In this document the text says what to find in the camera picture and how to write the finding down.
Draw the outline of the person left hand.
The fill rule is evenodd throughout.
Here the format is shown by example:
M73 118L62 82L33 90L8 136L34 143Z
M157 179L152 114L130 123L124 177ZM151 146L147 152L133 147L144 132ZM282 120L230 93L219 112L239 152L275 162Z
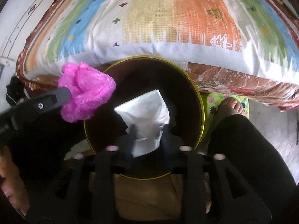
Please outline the person left hand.
M1 177L4 178L1 189L5 196L19 213L26 216L30 208L29 196L7 146L1 149Z

